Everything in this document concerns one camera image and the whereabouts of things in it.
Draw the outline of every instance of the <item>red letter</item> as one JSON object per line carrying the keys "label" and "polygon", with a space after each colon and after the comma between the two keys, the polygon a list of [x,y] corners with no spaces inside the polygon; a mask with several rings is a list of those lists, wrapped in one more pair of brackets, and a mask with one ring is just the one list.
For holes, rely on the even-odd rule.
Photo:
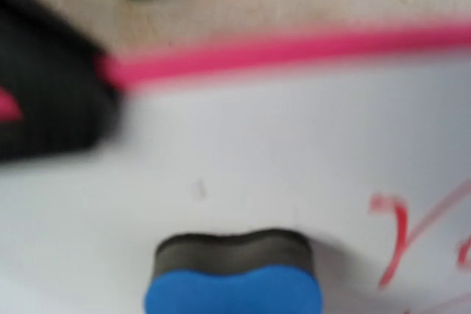
{"label": "red letter", "polygon": [[458,251],[458,267],[464,270],[471,270],[471,259],[468,259],[468,253],[471,249],[471,237],[460,244]]}
{"label": "red letter", "polygon": [[433,225],[440,217],[455,204],[469,196],[471,193],[471,179],[468,179],[456,189],[447,194],[408,234],[408,211],[406,203],[395,197],[384,196],[381,193],[374,194],[369,203],[370,211],[394,213],[396,217],[397,237],[394,254],[388,267],[381,277],[379,288],[385,288],[394,277],[397,267],[406,250]]}

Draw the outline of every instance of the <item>white surface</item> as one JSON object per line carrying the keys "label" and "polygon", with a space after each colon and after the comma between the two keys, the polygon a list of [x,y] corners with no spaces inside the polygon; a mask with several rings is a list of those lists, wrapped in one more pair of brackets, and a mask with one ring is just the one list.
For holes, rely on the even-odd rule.
{"label": "white surface", "polygon": [[267,78],[253,84],[149,89],[130,98],[124,134],[98,151],[2,166],[0,313],[140,313],[163,238],[265,226],[320,241],[326,313],[426,313],[471,291],[471,272],[456,266],[470,200],[418,238],[384,290],[396,223],[369,214],[374,192],[395,193],[412,227],[471,177],[468,58],[304,65],[233,74]]}

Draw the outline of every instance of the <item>pink whiteboard edge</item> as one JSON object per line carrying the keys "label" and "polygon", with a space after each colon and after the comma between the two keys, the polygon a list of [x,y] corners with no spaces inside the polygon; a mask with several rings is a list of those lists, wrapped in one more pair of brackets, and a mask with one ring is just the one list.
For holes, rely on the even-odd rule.
{"label": "pink whiteboard edge", "polygon": [[22,118],[23,113],[15,98],[0,88],[0,121],[18,121]]}
{"label": "pink whiteboard edge", "polygon": [[248,40],[180,49],[176,53],[141,57],[102,58],[99,70],[112,85],[132,90],[147,82],[173,85],[203,82],[198,74],[266,67],[289,63],[332,62],[349,57],[413,54],[453,49],[471,50],[471,21],[428,26],[395,26],[375,29],[275,35]]}

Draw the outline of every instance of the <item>blue foam handle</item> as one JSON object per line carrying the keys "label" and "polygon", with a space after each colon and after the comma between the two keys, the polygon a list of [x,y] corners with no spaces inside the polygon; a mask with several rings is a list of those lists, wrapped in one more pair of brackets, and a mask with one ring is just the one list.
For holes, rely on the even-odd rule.
{"label": "blue foam handle", "polygon": [[321,314],[319,283],[307,272],[268,265],[236,275],[172,271],[150,285],[146,314]]}

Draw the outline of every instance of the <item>red handwriting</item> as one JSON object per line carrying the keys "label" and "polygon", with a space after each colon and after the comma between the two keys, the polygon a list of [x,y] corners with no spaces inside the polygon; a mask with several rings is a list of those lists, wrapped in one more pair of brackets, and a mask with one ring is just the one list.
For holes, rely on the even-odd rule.
{"label": "red handwriting", "polygon": [[468,253],[471,249],[471,237],[460,244],[458,250],[458,267],[464,270],[471,270],[471,259],[468,259]]}
{"label": "red handwriting", "polygon": [[[466,303],[471,302],[471,293],[465,293],[462,294],[458,297],[455,297],[449,301],[446,301],[445,303],[441,303],[439,305],[436,305],[435,307],[428,308],[424,310],[423,312],[420,312],[420,314],[440,314],[440,313],[445,313],[445,310],[449,310],[451,308],[457,307],[459,305],[463,305]],[[411,314],[410,310],[406,310],[404,314]]]}
{"label": "red handwriting", "polygon": [[422,235],[427,228],[437,222],[447,211],[461,200],[471,195],[471,179],[463,182],[456,189],[449,192],[443,200],[428,212],[427,215],[408,233],[408,210],[406,202],[394,196],[385,196],[382,193],[373,194],[369,209],[376,213],[394,213],[396,217],[397,235],[394,254],[391,262],[384,271],[379,282],[379,288],[384,289],[392,281],[400,261],[407,249]]}

